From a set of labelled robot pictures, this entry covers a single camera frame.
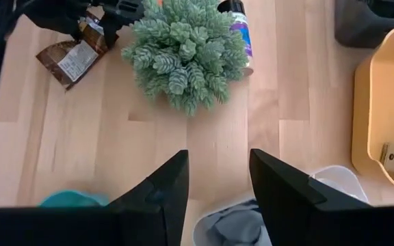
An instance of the spray can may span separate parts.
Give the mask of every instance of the spray can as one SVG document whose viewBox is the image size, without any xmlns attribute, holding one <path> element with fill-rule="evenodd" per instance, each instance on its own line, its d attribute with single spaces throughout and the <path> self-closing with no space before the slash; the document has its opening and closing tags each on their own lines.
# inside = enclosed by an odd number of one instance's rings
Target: spray can
<svg viewBox="0 0 394 246">
<path fill-rule="evenodd" d="M 252 67 L 252 44 L 250 42 L 250 34 L 247 23 L 246 11 L 244 10 L 244 4 L 241 0 L 225 0 L 218 5 L 218 11 L 228 12 L 231 11 L 235 18 L 234 23 L 231 26 L 231 30 L 239 30 L 243 35 L 243 40 L 246 42 L 245 52 L 249 59 L 247 66 L 244 68 L 244 75 L 249 76 L 253 73 Z"/>
</svg>

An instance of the potted plant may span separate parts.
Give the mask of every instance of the potted plant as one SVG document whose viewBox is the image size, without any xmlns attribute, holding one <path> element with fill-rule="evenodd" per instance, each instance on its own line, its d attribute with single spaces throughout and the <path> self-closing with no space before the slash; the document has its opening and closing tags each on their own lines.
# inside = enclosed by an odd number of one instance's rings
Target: potted plant
<svg viewBox="0 0 394 246">
<path fill-rule="evenodd" d="M 194 115 L 229 99 L 228 83 L 243 76 L 248 62 L 230 12 L 218 0 L 143 0 L 144 18 L 132 26 L 135 42 L 122 50 L 145 95 L 164 93 L 170 105 Z"/>
</svg>

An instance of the teal bowl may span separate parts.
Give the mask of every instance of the teal bowl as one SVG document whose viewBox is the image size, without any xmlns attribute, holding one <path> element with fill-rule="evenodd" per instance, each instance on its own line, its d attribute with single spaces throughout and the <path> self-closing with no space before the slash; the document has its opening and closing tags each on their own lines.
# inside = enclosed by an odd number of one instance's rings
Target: teal bowl
<svg viewBox="0 0 394 246">
<path fill-rule="evenodd" d="M 45 198 L 39 206 L 43 208 L 73 208 L 106 206 L 108 204 L 109 200 L 104 195 L 94 195 L 75 190 L 63 190 Z"/>
</svg>

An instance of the yellow tray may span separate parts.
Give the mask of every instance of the yellow tray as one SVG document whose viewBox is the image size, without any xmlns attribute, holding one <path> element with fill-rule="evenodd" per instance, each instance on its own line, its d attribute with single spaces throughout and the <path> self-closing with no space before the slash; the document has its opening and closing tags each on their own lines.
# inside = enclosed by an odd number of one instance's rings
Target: yellow tray
<svg viewBox="0 0 394 246">
<path fill-rule="evenodd" d="M 394 173 L 379 162 L 386 142 L 394 142 L 394 30 L 356 69 L 352 132 L 354 167 L 362 175 L 394 184 Z"/>
</svg>

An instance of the wooden surface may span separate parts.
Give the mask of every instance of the wooden surface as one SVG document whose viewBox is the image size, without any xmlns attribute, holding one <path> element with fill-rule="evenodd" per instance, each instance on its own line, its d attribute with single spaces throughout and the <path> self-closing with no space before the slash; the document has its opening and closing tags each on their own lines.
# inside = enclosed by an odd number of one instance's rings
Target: wooden surface
<svg viewBox="0 0 394 246">
<path fill-rule="evenodd" d="M 333 1 L 244 0 L 254 74 L 231 101 L 195 118 L 151 105 L 135 87 L 120 48 L 128 28 L 71 91 L 34 57 L 68 36 L 20 19 L 0 83 L 0 206 L 37 204 L 59 189 L 125 193 L 178 150 L 190 152 L 183 244 L 208 205 L 251 188 L 248 151 L 261 148 L 311 172 L 350 164 L 353 74 L 371 51 L 333 38 Z M 394 187 L 361 177 L 374 205 Z"/>
</svg>

